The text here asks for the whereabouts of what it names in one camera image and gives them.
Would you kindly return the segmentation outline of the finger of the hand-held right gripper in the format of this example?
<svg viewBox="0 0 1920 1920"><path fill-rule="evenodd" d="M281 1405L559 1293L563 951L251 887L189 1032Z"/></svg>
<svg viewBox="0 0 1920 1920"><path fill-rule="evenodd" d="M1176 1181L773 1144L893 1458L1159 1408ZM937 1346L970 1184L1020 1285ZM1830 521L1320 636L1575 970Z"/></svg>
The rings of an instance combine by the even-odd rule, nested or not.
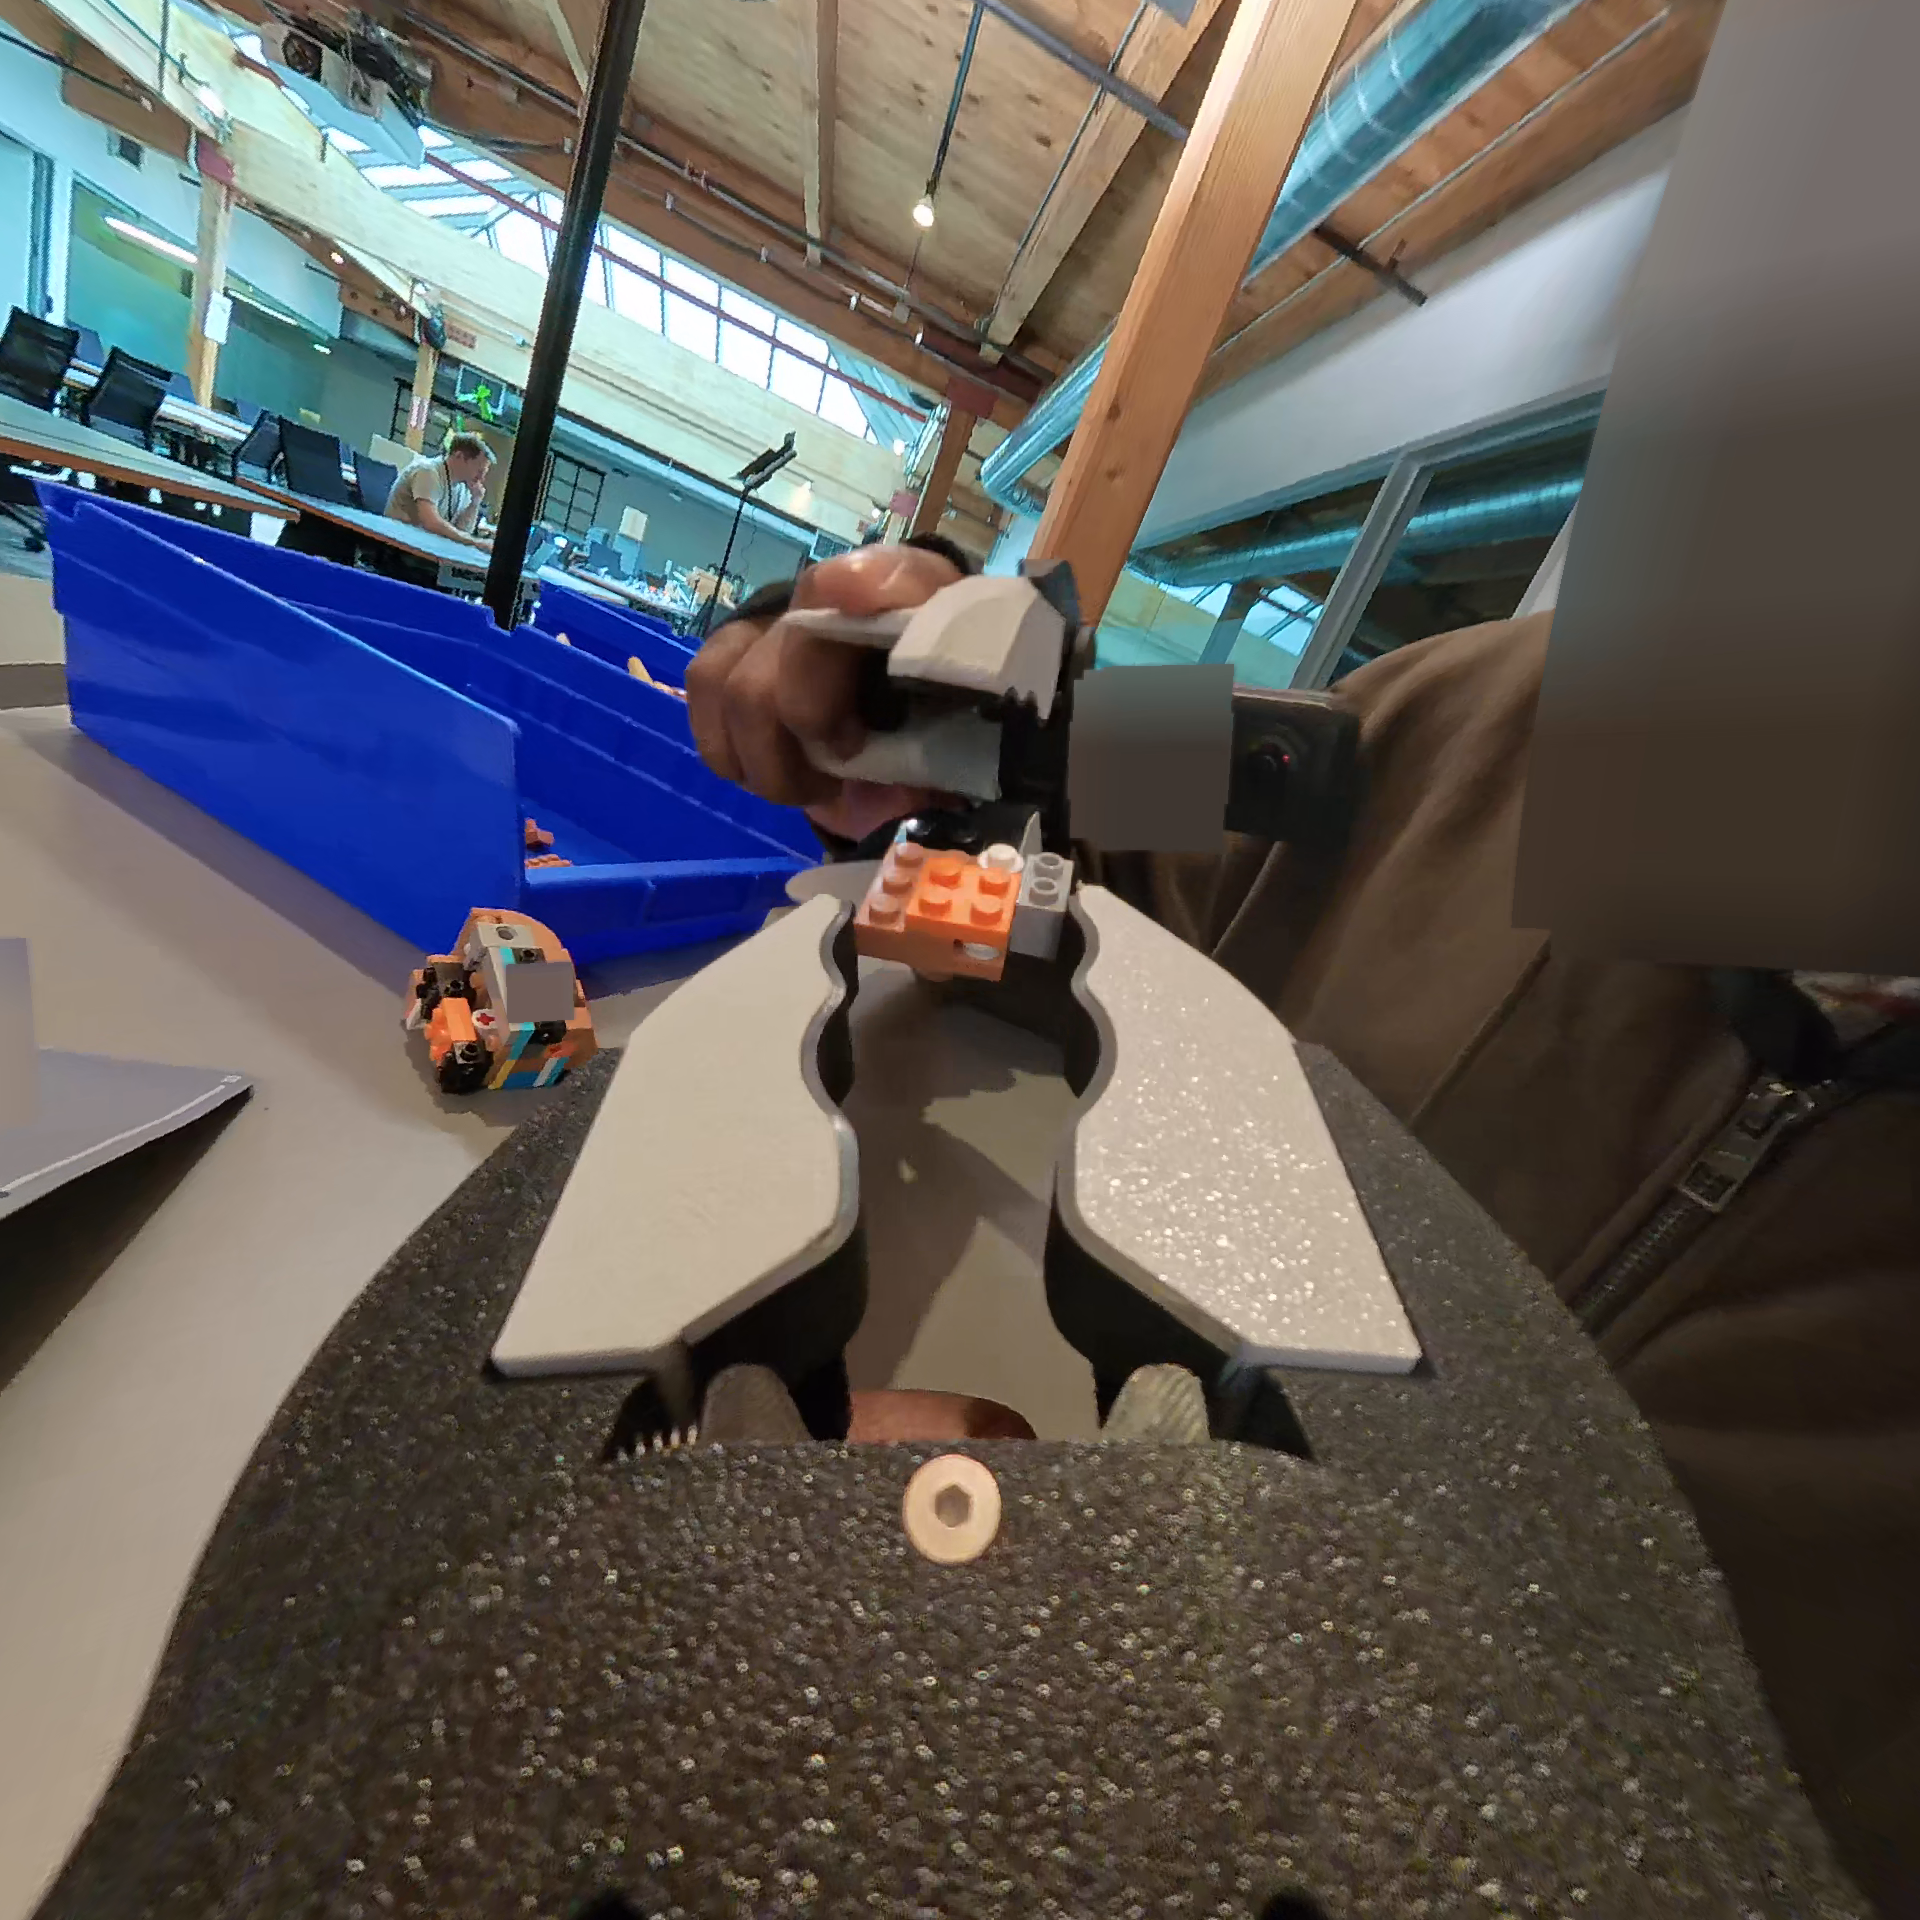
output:
<svg viewBox="0 0 1920 1920"><path fill-rule="evenodd" d="M924 793L997 793L1002 731L971 708L909 711L900 728L868 728L859 751L820 748L820 773Z"/></svg>
<svg viewBox="0 0 1920 1920"><path fill-rule="evenodd" d="M967 579L905 615L890 681L1053 708L1068 617L1026 579Z"/></svg>

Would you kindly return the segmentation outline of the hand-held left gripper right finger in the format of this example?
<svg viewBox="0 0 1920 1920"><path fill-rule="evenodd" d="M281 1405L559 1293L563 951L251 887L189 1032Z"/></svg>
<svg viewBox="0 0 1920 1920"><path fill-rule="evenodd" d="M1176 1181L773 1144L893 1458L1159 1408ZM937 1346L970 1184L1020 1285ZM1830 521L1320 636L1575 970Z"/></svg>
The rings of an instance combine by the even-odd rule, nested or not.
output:
<svg viewBox="0 0 1920 1920"><path fill-rule="evenodd" d="M1068 1244L1230 1363L1411 1374L1422 1342L1282 1021L1110 890L1073 897L1093 1075Z"/></svg>

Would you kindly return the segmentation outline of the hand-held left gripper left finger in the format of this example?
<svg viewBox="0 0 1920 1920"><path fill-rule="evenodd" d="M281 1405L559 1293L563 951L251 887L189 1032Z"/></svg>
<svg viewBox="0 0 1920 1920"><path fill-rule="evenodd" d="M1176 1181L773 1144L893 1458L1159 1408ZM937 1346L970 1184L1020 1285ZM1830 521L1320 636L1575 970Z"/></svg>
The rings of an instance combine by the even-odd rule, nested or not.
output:
<svg viewBox="0 0 1920 1920"><path fill-rule="evenodd" d="M853 1240L856 1140L828 1090L849 904L797 904L630 1034L494 1346L512 1379L646 1372Z"/></svg>

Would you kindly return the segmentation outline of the orange brick assembly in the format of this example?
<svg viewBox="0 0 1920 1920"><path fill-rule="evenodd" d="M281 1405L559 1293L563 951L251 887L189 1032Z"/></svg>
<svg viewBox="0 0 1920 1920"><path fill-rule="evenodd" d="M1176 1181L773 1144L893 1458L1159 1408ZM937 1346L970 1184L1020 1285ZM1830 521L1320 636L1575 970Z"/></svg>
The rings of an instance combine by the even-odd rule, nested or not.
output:
<svg viewBox="0 0 1920 1920"><path fill-rule="evenodd" d="M937 848L901 826L853 916L854 955L934 981L1000 981L1013 958L1053 962L1073 861L1020 850L1025 873L1005 876L985 873L980 851Z"/></svg>

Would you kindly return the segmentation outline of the blue storage bin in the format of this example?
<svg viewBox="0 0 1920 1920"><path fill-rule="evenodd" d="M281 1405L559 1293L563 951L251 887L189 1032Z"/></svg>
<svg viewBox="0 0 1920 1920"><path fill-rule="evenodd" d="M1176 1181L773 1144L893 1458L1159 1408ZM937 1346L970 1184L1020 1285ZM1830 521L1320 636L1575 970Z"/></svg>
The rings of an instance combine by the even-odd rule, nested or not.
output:
<svg viewBox="0 0 1920 1920"><path fill-rule="evenodd" d="M419 950L522 910L579 965L754 931L820 861L686 704L485 609L37 485L72 723Z"/></svg>
<svg viewBox="0 0 1920 1920"><path fill-rule="evenodd" d="M566 582L543 582L534 626L635 681L686 693L693 647L655 615L601 600Z"/></svg>

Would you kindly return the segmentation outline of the grey desk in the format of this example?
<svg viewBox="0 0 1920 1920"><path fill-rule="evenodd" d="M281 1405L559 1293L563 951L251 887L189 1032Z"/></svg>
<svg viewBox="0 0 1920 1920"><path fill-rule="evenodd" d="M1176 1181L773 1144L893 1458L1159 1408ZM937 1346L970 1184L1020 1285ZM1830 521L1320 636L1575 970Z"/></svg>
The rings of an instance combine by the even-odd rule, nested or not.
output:
<svg viewBox="0 0 1920 1920"><path fill-rule="evenodd" d="M145 779L60 708L6 713L6 935L46 1046L251 1097L6 1224L6 1916L58 1872L280 1402L380 1265L535 1099L439 1107L417 955ZM856 1387L942 1387L1088 1437L1042 1293L1053 1046L901 971L853 1017L869 1225Z"/></svg>

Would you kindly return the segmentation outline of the person's right hand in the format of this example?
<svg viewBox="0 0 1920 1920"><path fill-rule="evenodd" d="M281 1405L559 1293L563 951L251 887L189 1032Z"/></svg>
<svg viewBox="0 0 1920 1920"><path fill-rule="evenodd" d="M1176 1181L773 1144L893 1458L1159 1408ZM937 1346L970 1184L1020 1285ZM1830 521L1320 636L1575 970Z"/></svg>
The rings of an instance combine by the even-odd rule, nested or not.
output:
<svg viewBox="0 0 1920 1920"><path fill-rule="evenodd" d="M797 611L875 615L911 611L975 574L942 536L854 549L815 564L790 586L754 596L718 627L686 672L690 733L700 757L754 797L797 808L835 841L864 841L879 826L950 795L829 774L813 753L861 751L861 651L799 631Z"/></svg>

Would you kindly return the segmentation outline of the brick vehicle model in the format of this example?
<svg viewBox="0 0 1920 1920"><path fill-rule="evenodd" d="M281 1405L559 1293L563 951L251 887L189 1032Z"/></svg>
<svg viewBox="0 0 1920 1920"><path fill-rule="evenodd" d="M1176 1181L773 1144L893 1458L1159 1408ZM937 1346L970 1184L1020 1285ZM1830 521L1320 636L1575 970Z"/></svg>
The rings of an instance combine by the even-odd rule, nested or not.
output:
<svg viewBox="0 0 1920 1920"><path fill-rule="evenodd" d="M540 1090L585 1069L597 1034L571 951L519 910L478 907L404 995L404 1029L444 1097Z"/></svg>

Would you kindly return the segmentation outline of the black pole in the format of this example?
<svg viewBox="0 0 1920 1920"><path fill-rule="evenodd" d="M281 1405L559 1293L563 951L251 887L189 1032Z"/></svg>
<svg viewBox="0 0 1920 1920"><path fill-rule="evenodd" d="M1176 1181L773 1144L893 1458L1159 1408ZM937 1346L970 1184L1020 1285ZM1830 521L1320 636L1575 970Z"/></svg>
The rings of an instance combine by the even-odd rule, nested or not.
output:
<svg viewBox="0 0 1920 1920"><path fill-rule="evenodd" d="M626 124L646 2L606 2L601 38L573 142L573 170L563 194L559 249L548 264L540 327L523 384L522 427L494 531L484 604L503 631L519 622L519 600L534 521L540 506L540 470L548 459L563 377L585 300L585 271L595 246L606 190Z"/></svg>

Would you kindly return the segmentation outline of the person's brown jacket torso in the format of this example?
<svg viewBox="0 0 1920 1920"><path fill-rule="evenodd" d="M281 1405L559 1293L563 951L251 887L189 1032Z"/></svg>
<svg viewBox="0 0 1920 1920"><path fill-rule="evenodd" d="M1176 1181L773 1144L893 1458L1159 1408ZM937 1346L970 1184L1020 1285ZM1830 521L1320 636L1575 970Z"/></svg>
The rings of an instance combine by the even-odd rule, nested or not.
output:
<svg viewBox="0 0 1920 1920"><path fill-rule="evenodd" d="M1543 951L1421 1123L1638 1405L1838 1855L1915 1916L1915 980Z"/></svg>

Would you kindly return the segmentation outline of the grey instruction booklet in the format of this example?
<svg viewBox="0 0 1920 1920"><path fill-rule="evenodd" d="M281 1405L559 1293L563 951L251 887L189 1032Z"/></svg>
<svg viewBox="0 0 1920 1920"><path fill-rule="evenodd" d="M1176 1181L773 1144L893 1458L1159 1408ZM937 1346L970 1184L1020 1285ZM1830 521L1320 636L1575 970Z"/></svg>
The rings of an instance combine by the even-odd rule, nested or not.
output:
<svg viewBox="0 0 1920 1920"><path fill-rule="evenodd" d="M4 1221L251 1090L239 1072L41 1049L6 1094Z"/></svg>

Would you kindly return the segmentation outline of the wood-edged long table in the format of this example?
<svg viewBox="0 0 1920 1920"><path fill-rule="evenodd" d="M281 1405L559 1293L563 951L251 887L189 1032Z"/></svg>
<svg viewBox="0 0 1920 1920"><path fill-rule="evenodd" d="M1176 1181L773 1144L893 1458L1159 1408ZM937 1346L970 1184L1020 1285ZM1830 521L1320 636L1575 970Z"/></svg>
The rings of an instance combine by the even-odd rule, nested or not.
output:
<svg viewBox="0 0 1920 1920"><path fill-rule="evenodd" d="M114 440L106 431L28 406L9 394L4 396L4 454L14 462L92 474L109 484L194 499L205 506L231 509L248 516L281 521L300 516L297 503L269 499L205 468L183 465L149 448Z"/></svg>

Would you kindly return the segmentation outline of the black office chair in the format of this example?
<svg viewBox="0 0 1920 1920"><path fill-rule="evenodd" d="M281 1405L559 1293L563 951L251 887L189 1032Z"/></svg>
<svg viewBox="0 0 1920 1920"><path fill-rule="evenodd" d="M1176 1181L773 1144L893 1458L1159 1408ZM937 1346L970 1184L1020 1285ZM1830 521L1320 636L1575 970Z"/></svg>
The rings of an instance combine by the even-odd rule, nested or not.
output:
<svg viewBox="0 0 1920 1920"><path fill-rule="evenodd" d="M173 368L158 367L127 348L109 348L96 386L83 399L87 429L114 440L153 445L162 404L173 391Z"/></svg>
<svg viewBox="0 0 1920 1920"><path fill-rule="evenodd" d="M15 304L4 335L4 396L18 399L42 413L55 413L81 340L83 335L77 330L53 325Z"/></svg>

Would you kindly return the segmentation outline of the wooden post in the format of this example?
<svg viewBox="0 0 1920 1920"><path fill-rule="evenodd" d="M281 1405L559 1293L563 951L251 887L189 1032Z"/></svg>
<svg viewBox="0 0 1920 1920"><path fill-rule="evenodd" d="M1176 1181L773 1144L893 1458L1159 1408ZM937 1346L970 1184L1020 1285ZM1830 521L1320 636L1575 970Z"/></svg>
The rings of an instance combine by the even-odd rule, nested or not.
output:
<svg viewBox="0 0 1920 1920"><path fill-rule="evenodd" d="M1119 308L1030 558L1096 627L1358 2L1242 2Z"/></svg>

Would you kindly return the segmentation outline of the silver air duct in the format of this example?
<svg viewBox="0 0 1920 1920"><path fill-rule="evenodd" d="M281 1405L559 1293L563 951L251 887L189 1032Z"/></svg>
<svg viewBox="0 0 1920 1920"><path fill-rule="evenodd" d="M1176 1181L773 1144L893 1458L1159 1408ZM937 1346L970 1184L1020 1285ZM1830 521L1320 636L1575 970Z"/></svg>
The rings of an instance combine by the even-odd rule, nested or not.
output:
<svg viewBox="0 0 1920 1920"><path fill-rule="evenodd" d="M1310 118L1246 276L1266 275L1566 13L1571 2L1422 2L1396 20ZM1103 335L985 459L980 484L995 503L1036 514L1025 478L1072 438L1108 341Z"/></svg>

